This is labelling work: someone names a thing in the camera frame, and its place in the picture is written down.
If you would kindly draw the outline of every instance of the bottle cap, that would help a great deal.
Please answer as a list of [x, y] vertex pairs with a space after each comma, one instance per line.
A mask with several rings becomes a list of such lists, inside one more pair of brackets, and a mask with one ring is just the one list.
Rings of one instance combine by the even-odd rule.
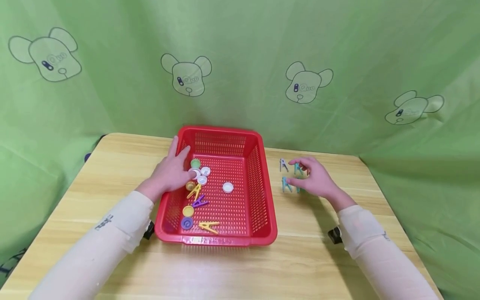
[[207, 184], [207, 177], [201, 175], [197, 178], [197, 182], [200, 184], [200, 185], [206, 185]]
[[189, 230], [190, 228], [193, 227], [193, 219], [190, 218], [189, 216], [186, 216], [181, 221], [181, 227], [185, 230]]
[[185, 184], [185, 188], [187, 189], [187, 191], [191, 192], [195, 188], [195, 185], [195, 182], [189, 181], [187, 182], [187, 184]]
[[208, 175], [210, 175], [210, 168], [209, 167], [203, 167], [203, 168], [200, 169], [200, 173], [203, 176], [208, 176]]
[[193, 216], [194, 209], [191, 205], [187, 205], [186, 207], [183, 208], [182, 213], [184, 216], [191, 217]]
[[193, 180], [197, 180], [197, 178], [202, 175], [202, 174], [200, 173], [200, 169], [198, 169], [198, 168], [190, 168], [188, 171], [189, 171], [189, 172], [190, 172], [190, 171], [195, 171], [195, 173], [197, 173], [197, 175], [195, 176], [195, 178], [193, 178]]
[[233, 191], [233, 184], [231, 184], [231, 182], [225, 182], [222, 188], [224, 192], [230, 194]]
[[200, 160], [198, 158], [192, 159], [192, 161], [190, 162], [190, 167], [194, 169], [200, 169]]

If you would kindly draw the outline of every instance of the green cloth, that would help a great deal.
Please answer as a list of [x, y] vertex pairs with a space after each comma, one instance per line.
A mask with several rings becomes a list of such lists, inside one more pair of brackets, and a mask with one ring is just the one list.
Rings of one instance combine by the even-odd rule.
[[480, 294], [480, 2], [0, 1], [0, 284], [100, 135], [357, 155], [447, 299]]

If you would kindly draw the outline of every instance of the right hand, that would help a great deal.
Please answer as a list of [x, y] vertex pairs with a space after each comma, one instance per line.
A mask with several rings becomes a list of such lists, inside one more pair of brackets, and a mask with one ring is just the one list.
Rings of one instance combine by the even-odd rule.
[[327, 170], [313, 157], [299, 157], [288, 162], [289, 165], [300, 164], [303, 170], [310, 170], [305, 179], [287, 178], [287, 183], [302, 188], [312, 195], [329, 200], [340, 188], [335, 184]]
[[187, 159], [190, 146], [186, 146], [178, 155], [179, 138], [175, 136], [168, 149], [168, 155], [155, 167], [152, 175], [145, 179], [137, 191], [156, 202], [163, 193], [171, 192], [184, 186], [195, 177], [194, 171], [184, 171], [183, 164]]

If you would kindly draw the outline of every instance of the left hand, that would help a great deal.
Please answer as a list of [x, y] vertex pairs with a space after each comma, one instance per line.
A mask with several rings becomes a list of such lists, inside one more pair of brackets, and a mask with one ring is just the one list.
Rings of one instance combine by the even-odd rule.
[[177, 156], [179, 138], [173, 137], [172, 144], [168, 149], [168, 155], [155, 167], [152, 175], [143, 181], [136, 191], [156, 202], [165, 192], [171, 192], [184, 186], [188, 181], [195, 178], [194, 171], [184, 171], [183, 163], [187, 158], [190, 146], [186, 146]]

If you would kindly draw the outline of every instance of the teal clothespin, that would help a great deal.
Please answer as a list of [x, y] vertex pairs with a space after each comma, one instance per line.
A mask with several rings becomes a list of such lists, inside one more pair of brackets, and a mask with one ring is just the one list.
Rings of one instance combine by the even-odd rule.
[[282, 192], [285, 192], [285, 187], [288, 187], [290, 192], [292, 191], [292, 187], [287, 183], [287, 178], [284, 176], [282, 177]]
[[293, 174], [296, 174], [297, 173], [297, 170], [300, 171], [300, 174], [303, 175], [303, 171], [302, 169], [300, 168], [300, 164], [299, 163], [296, 163], [295, 164], [295, 169], [293, 170]]
[[297, 194], [300, 193], [300, 190], [305, 191], [304, 189], [301, 189], [301, 188], [297, 187]]

